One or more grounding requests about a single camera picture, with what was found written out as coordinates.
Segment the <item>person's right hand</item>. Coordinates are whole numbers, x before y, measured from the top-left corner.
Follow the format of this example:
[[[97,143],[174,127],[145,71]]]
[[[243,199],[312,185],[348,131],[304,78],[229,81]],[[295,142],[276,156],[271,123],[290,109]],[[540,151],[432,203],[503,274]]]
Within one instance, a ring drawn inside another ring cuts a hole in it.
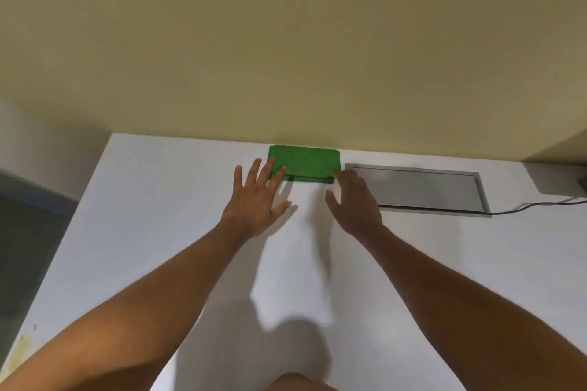
[[[366,182],[354,170],[334,173],[334,178],[341,191],[338,202],[343,207],[343,220],[338,224],[361,243],[377,239],[385,226]]]

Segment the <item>person's left hand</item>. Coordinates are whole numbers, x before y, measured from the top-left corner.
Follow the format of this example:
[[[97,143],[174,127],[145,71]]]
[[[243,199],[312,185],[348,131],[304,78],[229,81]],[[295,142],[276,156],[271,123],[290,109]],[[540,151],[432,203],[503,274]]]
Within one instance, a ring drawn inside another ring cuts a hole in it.
[[[261,159],[253,161],[246,179],[243,180],[243,188],[238,192],[233,191],[224,208],[219,227],[229,233],[233,239],[244,243],[249,239],[260,236],[272,223],[272,208],[279,204],[275,198],[281,187],[286,169],[280,168],[265,188],[258,187],[258,175],[264,165]]]

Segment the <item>person's right forearm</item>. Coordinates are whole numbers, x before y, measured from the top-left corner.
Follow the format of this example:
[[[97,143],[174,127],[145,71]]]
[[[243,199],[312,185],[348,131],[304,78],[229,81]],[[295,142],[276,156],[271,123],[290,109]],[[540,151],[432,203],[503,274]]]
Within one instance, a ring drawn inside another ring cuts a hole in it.
[[[587,391],[587,355],[543,320],[382,224],[350,233],[466,391]]]

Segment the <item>person's left forearm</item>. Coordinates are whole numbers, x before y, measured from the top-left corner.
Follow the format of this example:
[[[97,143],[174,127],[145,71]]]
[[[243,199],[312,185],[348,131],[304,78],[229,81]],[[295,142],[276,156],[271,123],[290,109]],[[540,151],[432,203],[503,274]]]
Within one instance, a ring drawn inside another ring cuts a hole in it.
[[[149,391],[235,254],[258,233],[217,224],[64,329],[12,372],[0,391]]]

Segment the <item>green folded cloth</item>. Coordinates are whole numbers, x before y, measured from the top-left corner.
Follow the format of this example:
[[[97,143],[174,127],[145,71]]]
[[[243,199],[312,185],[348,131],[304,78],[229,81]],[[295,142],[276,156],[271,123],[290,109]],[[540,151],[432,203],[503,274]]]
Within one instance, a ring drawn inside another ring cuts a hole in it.
[[[334,183],[334,173],[341,172],[339,150],[300,146],[271,145],[268,160],[275,159],[270,178],[286,167],[284,181],[305,183]]]

